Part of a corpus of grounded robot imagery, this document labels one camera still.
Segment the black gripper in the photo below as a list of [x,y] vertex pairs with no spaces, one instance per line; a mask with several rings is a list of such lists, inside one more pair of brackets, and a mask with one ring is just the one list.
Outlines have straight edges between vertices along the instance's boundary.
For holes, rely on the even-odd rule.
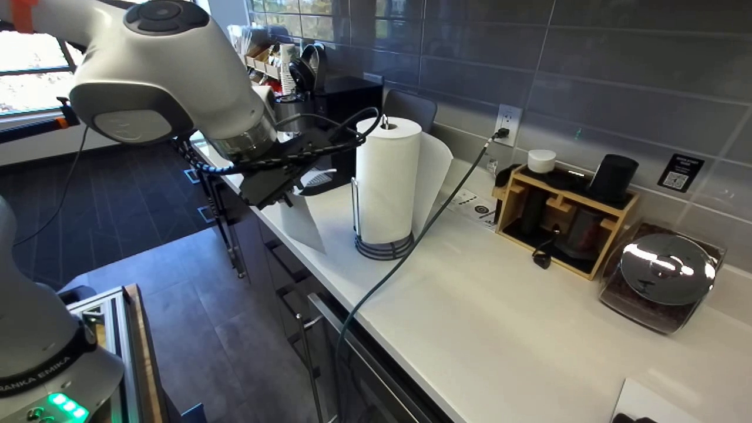
[[364,136],[356,130],[307,130],[292,142],[273,144],[265,152],[237,163],[243,173],[240,197],[252,207],[265,207],[285,192],[325,155],[356,151]]

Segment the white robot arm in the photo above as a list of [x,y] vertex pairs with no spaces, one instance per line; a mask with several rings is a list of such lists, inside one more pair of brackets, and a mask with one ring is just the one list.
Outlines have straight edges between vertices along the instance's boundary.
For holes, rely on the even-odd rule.
[[[192,0],[0,0],[0,22],[76,45],[71,108],[87,130],[119,144],[202,133],[240,173],[243,199],[265,207],[325,155],[358,149],[350,123],[277,136],[273,106],[243,58]],[[14,258],[17,217],[0,199],[0,423],[87,423],[119,387],[125,364],[97,343],[62,297]]]

